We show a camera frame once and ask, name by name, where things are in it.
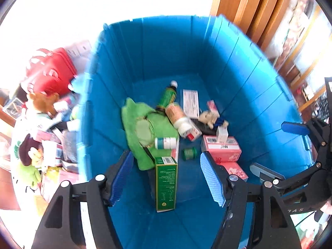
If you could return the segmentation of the maroon knit sock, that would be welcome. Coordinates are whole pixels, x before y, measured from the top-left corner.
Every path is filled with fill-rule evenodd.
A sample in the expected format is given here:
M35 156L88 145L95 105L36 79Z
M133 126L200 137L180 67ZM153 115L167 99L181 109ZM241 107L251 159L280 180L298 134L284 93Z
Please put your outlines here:
M43 162L43 147L41 142L38 142L27 134L23 142L18 148L19 158L24 166L33 165L39 168Z

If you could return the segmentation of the green medicine box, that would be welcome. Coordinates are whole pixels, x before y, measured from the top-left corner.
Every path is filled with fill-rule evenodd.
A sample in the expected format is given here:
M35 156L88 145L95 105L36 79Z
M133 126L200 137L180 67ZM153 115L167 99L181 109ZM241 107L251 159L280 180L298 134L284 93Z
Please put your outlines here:
M155 159L156 211L175 209L177 194L178 163L171 156Z

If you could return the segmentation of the brown teddy bear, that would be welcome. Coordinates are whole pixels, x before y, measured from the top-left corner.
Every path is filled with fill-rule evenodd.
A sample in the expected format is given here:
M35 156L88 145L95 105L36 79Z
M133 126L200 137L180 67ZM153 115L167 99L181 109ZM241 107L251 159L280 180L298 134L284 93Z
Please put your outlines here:
M44 93L28 93L27 99L26 107L29 111L50 116L57 114L54 103L60 99L58 93L52 93L50 95Z

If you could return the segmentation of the green towel cloth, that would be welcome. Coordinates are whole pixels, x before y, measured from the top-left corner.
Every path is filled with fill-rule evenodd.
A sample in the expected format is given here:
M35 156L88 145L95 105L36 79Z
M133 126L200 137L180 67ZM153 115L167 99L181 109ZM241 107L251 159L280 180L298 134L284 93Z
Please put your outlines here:
M143 102L127 98L121 109L122 123L129 149L141 171L153 169L156 157L170 156L170 149L155 148L156 138L179 139L179 133L167 116Z

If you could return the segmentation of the orange label pill bottle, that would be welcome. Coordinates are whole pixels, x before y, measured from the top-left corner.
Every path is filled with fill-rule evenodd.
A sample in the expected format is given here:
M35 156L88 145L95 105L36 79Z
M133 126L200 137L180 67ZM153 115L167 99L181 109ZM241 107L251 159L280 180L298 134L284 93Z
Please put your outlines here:
M179 104L169 104L165 108L165 113L182 138L186 138L191 133L192 125L190 119L186 116Z

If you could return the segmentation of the white medicine bottle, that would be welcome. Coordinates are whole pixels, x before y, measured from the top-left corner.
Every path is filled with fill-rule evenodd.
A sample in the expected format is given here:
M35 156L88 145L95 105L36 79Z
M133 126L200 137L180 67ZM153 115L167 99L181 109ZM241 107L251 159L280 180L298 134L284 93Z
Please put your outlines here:
M155 138L155 148L157 150L174 150L177 148L178 139L176 137Z

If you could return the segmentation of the red toy suitcase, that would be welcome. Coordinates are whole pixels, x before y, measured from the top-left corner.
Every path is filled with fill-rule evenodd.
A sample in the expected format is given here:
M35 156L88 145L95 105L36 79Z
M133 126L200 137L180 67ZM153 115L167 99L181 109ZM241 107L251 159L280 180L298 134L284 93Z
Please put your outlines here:
M64 48L53 51L41 48L29 60L21 87L26 93L64 96L76 75L77 69Z

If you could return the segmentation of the green glass bottle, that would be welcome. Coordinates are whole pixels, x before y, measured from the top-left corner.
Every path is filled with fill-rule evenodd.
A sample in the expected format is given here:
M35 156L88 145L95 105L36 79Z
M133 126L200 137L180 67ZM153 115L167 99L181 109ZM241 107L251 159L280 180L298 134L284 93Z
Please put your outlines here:
M157 106L156 110L160 112L164 112L165 108L169 105L172 104L177 96L177 87L178 83L175 80L172 80L169 86L165 88Z

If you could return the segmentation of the light green frog plush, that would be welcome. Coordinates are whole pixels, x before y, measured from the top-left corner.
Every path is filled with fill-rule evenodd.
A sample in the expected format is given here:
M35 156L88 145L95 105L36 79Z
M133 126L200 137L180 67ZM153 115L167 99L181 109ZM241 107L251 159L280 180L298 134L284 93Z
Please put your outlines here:
M34 139L38 131L35 121L21 115L17 118L11 141L11 171L15 180L33 192L39 191L42 177L43 146Z

